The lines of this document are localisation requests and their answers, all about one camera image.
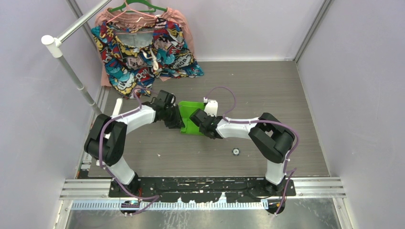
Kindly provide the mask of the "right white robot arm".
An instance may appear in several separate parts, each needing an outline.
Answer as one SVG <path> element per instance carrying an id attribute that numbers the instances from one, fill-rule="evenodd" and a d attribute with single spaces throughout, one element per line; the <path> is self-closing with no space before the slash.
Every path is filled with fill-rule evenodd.
<path id="1" fill-rule="evenodd" d="M 266 192 L 277 196 L 284 189 L 286 162 L 289 154 L 297 147 L 298 135 L 287 125 L 279 122 L 272 114 L 263 113 L 253 119 L 230 119 L 208 115 L 197 109 L 190 120 L 199 132 L 211 139 L 241 138 L 252 140 L 267 160 Z"/>

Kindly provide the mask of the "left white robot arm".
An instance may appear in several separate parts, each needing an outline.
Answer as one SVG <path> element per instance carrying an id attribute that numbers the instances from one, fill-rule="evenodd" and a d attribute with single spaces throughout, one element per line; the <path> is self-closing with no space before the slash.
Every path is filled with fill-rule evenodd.
<path id="1" fill-rule="evenodd" d="M 137 174 L 123 158 L 126 136 L 157 121 L 163 121 L 169 129 L 185 126 L 174 94 L 161 90 L 150 102 L 129 112 L 116 116 L 98 115 L 85 141 L 84 151 L 111 172 L 121 183 L 122 193 L 128 197 L 138 193 L 139 183 L 134 181 Z"/>

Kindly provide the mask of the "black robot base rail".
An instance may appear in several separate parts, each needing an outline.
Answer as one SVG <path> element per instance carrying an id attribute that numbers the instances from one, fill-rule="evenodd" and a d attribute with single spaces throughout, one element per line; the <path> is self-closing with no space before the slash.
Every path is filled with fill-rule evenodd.
<path id="1" fill-rule="evenodd" d="M 264 177 L 140 177 L 135 194 L 145 198 L 158 195 L 160 202 L 168 203 L 214 203 L 222 195 L 227 203 L 250 203 L 295 196 L 296 191 L 293 180 L 274 186 Z"/>

